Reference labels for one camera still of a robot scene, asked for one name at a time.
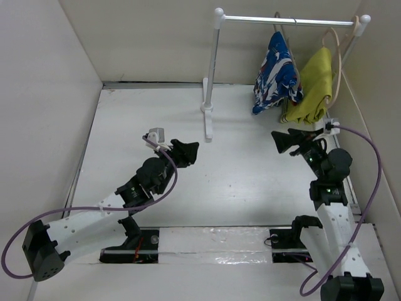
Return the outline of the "blue white red patterned trousers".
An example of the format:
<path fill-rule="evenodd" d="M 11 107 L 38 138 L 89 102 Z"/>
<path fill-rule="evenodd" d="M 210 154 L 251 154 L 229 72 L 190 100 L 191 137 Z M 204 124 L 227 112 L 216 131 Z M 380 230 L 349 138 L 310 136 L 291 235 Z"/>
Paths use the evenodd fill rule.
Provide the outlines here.
<path fill-rule="evenodd" d="M 303 100 L 300 76 L 281 32 L 275 32 L 258 71 L 253 88 L 255 103 L 252 113 L 279 106 L 285 98 L 297 105 Z"/>

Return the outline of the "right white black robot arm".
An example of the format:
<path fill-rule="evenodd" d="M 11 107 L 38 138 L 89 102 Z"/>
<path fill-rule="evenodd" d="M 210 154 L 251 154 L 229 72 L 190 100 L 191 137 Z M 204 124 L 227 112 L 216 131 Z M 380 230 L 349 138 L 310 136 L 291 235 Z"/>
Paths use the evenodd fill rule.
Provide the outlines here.
<path fill-rule="evenodd" d="M 316 176 L 310 184 L 310 199 L 316 216 L 297 216 L 289 238 L 295 246 L 305 246 L 320 281 L 303 297 L 319 291 L 321 300 L 380 300 L 384 285 L 375 278 L 355 243 L 362 222 L 353 219 L 343 181 L 353 162 L 344 149 L 327 149 L 324 136 L 337 134 L 340 126 L 316 131 L 288 129 L 271 133 L 280 154 L 291 147 L 291 156 L 301 155 Z"/>

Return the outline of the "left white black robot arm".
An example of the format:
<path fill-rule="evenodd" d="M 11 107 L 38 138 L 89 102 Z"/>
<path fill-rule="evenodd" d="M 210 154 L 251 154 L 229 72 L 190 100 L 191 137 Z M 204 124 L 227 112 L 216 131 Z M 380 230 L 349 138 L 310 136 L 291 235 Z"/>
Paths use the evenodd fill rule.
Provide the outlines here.
<path fill-rule="evenodd" d="M 77 208 L 76 214 L 43 223 L 36 218 L 28 226 L 22 249 L 35 282 L 62 271 L 69 262 L 108 247 L 134 249 L 141 230 L 133 216 L 165 199 L 175 187 L 179 168 L 193 165 L 198 142 L 172 139 L 162 146 L 144 136 L 154 149 L 135 175 L 94 207 Z"/>

